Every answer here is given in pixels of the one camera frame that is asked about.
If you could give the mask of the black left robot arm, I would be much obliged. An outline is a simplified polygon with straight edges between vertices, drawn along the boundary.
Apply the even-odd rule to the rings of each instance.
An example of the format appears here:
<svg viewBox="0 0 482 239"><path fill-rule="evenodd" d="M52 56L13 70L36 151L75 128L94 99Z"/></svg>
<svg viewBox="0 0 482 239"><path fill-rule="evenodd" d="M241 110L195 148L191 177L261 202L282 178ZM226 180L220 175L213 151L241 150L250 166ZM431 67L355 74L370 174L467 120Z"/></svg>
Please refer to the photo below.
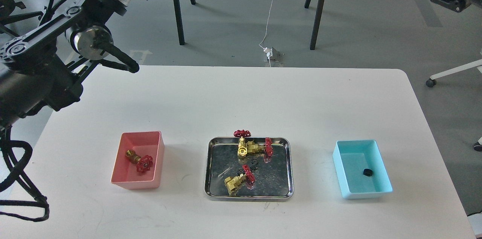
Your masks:
<svg viewBox="0 0 482 239"><path fill-rule="evenodd" d="M49 218L46 196L24 169L33 148L26 141L12 140L11 127L20 118L34 116L43 107L55 111L79 102L82 82L99 64L131 73L139 64L113 43L105 26L112 14L124 15L130 0L50 0L39 27L17 35L1 48L1 153L9 174L1 191L18 182L33 201L2 200L2 206L39 207L41 217L14 213L2 215L41 222Z"/></svg>

